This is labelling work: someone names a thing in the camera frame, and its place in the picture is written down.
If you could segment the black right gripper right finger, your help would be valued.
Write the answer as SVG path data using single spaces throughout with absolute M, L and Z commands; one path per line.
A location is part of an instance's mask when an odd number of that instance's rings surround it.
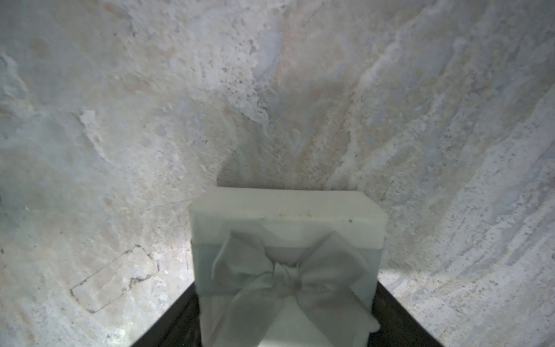
M 443 347 L 380 282 L 377 283 L 372 314 L 380 329 L 369 335 L 368 346 Z

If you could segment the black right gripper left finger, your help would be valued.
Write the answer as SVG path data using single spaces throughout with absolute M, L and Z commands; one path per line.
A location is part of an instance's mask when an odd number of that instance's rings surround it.
M 199 300 L 195 284 L 169 307 L 132 347 L 201 347 Z

